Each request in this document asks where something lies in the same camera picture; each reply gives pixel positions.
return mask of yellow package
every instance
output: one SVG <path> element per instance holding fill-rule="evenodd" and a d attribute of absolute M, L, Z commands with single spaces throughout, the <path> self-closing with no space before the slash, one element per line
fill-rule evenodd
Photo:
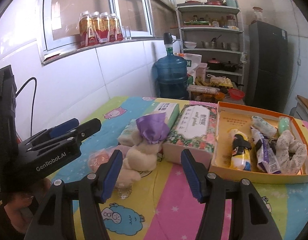
<path fill-rule="evenodd" d="M 248 141 L 248 137 L 238 129 L 230 130 L 229 134 L 233 140 L 230 168 L 235 170 L 251 171 L 251 145 Z"/>

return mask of purple bow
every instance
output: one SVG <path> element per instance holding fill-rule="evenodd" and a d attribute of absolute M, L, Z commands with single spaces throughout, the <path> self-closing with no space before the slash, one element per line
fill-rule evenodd
<path fill-rule="evenodd" d="M 149 143 L 164 141 L 170 131 L 165 121 L 166 113 L 149 114 L 136 120 L 140 135 Z"/>

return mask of refrigerator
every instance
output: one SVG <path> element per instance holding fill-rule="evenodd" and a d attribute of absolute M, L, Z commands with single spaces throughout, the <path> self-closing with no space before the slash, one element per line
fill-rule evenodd
<path fill-rule="evenodd" d="M 250 64 L 245 103 L 283 113 L 292 78 L 287 32 L 257 21 L 249 25 Z"/>

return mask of red colander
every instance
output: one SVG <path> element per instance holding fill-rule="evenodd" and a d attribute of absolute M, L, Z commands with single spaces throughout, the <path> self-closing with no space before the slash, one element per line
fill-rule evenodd
<path fill-rule="evenodd" d="M 245 96 L 245 93 L 243 91 L 234 88 L 230 89 L 228 92 L 231 98 L 235 100 L 241 100 Z"/>

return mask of blue gripper pad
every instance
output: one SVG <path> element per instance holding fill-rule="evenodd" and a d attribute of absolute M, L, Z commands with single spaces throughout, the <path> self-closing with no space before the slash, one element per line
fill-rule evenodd
<path fill-rule="evenodd" d="M 105 203 L 105 201 L 112 195 L 122 165 L 123 154 L 120 150 L 115 150 L 109 161 L 107 163 L 103 163 L 97 169 L 96 174 L 99 176 L 99 180 L 103 181 L 101 194 L 102 203 Z"/>
<path fill-rule="evenodd" d="M 50 137 L 51 139 L 57 138 L 78 126 L 79 121 L 76 118 L 73 118 L 54 127 L 50 132 Z"/>
<path fill-rule="evenodd" d="M 199 203 L 204 203 L 205 197 L 208 195 L 205 178 L 208 172 L 205 166 L 202 163 L 196 162 L 188 149 L 182 151 L 180 160 L 193 197 Z"/>

